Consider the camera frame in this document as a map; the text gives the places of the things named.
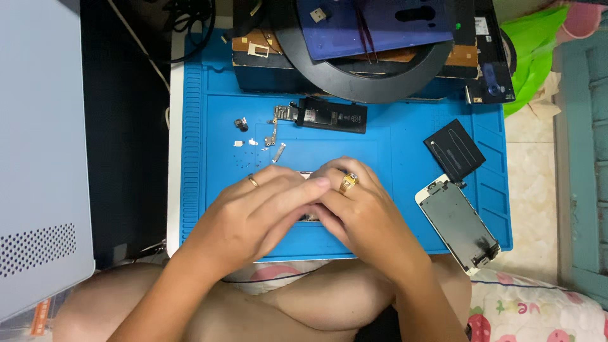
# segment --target tiled floor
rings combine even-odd
[[[514,248],[495,270],[557,283],[558,224],[553,119],[524,108],[505,120]]]

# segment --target gold ring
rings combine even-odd
[[[352,188],[358,182],[359,177],[357,177],[357,175],[354,173],[349,173],[348,175],[344,176],[342,179],[342,184],[340,184],[340,193],[343,195],[346,190]]]
[[[253,173],[250,173],[248,177],[249,177],[249,181],[251,182],[251,184],[253,184],[255,187],[260,187],[258,182],[255,181]]]

